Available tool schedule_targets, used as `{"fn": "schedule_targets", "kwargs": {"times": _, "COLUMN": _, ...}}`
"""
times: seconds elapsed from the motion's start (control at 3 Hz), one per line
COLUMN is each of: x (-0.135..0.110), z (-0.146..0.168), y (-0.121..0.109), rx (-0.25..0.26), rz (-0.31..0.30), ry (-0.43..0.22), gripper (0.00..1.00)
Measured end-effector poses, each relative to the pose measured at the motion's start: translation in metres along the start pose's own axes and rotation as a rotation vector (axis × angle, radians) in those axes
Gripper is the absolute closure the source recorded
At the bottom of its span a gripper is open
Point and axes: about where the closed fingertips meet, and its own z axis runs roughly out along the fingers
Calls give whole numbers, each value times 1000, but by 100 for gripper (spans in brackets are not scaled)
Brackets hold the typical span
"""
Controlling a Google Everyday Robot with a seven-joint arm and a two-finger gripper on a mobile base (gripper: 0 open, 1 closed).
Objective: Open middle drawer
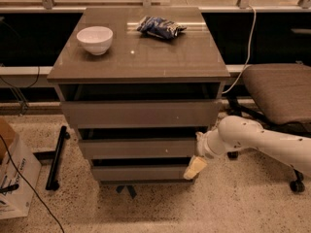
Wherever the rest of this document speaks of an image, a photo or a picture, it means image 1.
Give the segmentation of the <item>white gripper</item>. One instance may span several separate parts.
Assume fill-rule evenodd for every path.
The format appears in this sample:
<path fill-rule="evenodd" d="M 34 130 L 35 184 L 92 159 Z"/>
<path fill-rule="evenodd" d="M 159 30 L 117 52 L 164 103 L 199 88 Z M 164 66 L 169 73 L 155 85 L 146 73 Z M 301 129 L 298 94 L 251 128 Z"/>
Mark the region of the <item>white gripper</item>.
<path fill-rule="evenodd" d="M 213 159 L 215 154 L 211 151 L 208 145 L 208 140 L 211 132 L 196 133 L 196 152 L 199 156 L 193 156 L 187 167 L 184 178 L 186 180 L 192 180 L 198 173 L 200 173 L 207 166 L 207 159 Z"/>

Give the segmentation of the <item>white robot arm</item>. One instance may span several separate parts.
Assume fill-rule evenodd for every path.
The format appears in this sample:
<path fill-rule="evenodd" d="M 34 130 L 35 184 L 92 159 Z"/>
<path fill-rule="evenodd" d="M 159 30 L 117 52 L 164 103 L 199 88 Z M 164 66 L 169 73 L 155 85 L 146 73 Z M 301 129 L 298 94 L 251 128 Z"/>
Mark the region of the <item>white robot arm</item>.
<path fill-rule="evenodd" d="M 311 176 L 311 139 L 264 129 L 258 122 L 227 116 L 206 133 L 196 133 L 196 152 L 184 178 L 193 179 L 210 159 L 231 151 L 255 149 Z"/>

